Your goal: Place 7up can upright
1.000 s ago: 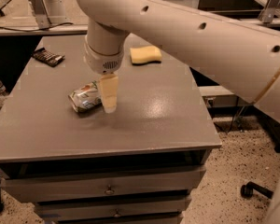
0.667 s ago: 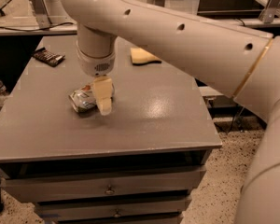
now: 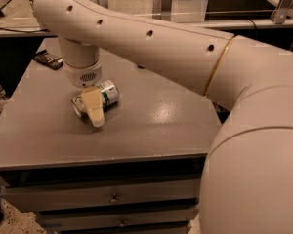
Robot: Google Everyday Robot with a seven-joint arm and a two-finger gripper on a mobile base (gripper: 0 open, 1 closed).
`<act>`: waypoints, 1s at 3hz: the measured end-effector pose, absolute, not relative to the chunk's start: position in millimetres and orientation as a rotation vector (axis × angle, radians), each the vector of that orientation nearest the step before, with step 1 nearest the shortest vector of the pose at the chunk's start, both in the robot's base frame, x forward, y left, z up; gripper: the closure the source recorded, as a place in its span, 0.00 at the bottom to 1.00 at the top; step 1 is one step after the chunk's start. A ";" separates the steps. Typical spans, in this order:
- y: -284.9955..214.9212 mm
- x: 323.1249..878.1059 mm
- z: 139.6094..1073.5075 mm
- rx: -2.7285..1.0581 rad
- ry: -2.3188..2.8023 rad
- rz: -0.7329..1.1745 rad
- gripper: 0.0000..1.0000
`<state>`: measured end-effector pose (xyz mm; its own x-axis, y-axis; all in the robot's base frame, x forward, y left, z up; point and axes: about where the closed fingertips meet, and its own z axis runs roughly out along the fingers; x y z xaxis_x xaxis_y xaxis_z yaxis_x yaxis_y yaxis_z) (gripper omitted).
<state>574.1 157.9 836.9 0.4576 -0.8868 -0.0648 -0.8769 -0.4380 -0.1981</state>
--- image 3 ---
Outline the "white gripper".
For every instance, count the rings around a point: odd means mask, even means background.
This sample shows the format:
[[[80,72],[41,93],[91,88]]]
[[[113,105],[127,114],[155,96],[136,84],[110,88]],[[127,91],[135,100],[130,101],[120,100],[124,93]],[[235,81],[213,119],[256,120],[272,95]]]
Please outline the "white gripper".
[[[94,65],[86,68],[75,68],[65,64],[63,69],[72,85],[85,88],[81,92],[81,100],[93,126],[102,126],[105,122],[102,93],[95,86],[102,78],[101,62],[98,60]]]

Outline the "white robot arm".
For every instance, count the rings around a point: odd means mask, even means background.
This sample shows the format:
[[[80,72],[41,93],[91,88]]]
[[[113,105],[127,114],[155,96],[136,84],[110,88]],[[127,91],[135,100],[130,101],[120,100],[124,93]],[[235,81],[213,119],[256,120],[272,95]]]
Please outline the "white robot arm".
[[[221,105],[206,158],[203,234],[293,234],[293,53],[230,33],[117,13],[97,0],[33,0],[39,22]]]

